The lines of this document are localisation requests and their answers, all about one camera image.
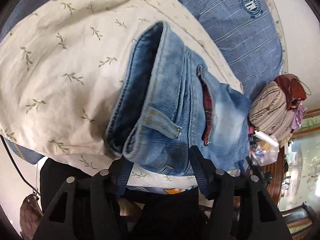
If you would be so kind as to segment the blue denim jeans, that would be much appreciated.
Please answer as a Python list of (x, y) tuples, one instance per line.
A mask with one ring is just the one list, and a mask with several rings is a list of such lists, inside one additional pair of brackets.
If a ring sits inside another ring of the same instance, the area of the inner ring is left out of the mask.
[(250, 106), (166, 22), (157, 22), (132, 50), (104, 142), (114, 154), (167, 176), (193, 174), (191, 146), (230, 171), (248, 155)]

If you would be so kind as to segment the brown wicker nightstand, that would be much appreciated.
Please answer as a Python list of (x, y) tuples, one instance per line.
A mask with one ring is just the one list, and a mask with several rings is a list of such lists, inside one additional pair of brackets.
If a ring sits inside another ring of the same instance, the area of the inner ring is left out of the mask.
[(284, 166), (285, 147), (282, 147), (278, 153), (277, 161), (261, 168), (263, 172), (271, 171), (272, 173), (271, 182), (266, 189), (276, 205), (279, 203), (281, 197), (281, 187), (285, 177)]

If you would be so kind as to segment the brown patterned handbag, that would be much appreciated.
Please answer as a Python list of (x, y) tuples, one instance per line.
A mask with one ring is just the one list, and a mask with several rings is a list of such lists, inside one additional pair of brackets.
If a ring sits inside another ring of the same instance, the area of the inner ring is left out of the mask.
[(39, 197), (30, 194), (25, 197), (20, 207), (20, 227), (22, 239), (32, 240), (43, 217), (38, 204)]

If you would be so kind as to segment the clear plastic bag of items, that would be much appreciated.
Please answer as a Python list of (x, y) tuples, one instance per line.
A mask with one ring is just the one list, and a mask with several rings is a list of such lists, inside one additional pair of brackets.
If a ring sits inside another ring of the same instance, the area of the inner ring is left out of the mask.
[(254, 131), (260, 131), (253, 126), (249, 127), (249, 157), (255, 165), (266, 166), (275, 163), (278, 158), (279, 146), (273, 147), (254, 136)]

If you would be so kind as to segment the white bottle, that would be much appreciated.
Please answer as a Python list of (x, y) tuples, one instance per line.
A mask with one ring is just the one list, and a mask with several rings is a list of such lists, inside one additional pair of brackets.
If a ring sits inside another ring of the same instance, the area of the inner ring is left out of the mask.
[(278, 143), (278, 141), (276, 139), (273, 139), (271, 136), (265, 134), (262, 131), (255, 130), (254, 131), (254, 136), (257, 137), (258, 139), (264, 141), (264, 142), (267, 142), (268, 144), (270, 144), (273, 147), (278, 147), (279, 146), (279, 143)]

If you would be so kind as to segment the striped beige pillow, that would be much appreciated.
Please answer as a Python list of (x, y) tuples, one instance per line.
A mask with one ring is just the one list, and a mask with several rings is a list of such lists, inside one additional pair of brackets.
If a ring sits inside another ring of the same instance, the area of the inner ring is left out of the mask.
[(292, 136), (294, 116), (294, 111), (287, 110), (284, 92), (272, 81), (252, 102), (248, 119), (255, 128), (284, 142)]

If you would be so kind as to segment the purple cloth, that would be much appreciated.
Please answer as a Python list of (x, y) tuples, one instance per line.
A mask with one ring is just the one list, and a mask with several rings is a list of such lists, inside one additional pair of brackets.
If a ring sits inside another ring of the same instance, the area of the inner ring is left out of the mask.
[(303, 106), (302, 103), (300, 103), (300, 105), (295, 109), (294, 111), (294, 117), (291, 123), (291, 128), (293, 130), (293, 132), (297, 131), (298, 129), (300, 129), (301, 124), (302, 124), (302, 120), (304, 118), (304, 115), (307, 112), (307, 108)]

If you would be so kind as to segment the dark red bag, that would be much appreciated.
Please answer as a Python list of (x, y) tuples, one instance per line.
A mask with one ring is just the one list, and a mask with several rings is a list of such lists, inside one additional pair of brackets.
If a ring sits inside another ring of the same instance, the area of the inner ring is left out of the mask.
[(288, 111), (296, 109), (302, 101), (306, 100), (308, 95), (311, 95), (311, 91), (309, 91), (309, 94), (306, 93), (302, 86), (304, 83), (293, 74), (279, 75), (274, 79), (274, 81), (285, 94), (286, 107)]

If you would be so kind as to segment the cream leaf-print quilt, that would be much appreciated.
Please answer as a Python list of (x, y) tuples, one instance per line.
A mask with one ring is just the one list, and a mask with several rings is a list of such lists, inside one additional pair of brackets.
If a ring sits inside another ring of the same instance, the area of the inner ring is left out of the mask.
[(140, 34), (166, 21), (220, 82), (241, 82), (178, 0), (51, 0), (1, 42), (1, 135), (94, 175), (113, 156), (103, 131)]

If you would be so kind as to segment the blue plaid pillow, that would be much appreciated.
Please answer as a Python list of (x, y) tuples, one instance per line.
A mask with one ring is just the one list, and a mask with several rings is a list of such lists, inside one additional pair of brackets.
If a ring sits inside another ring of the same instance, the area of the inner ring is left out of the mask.
[(265, 0), (178, 0), (217, 45), (254, 100), (281, 72), (282, 47)]

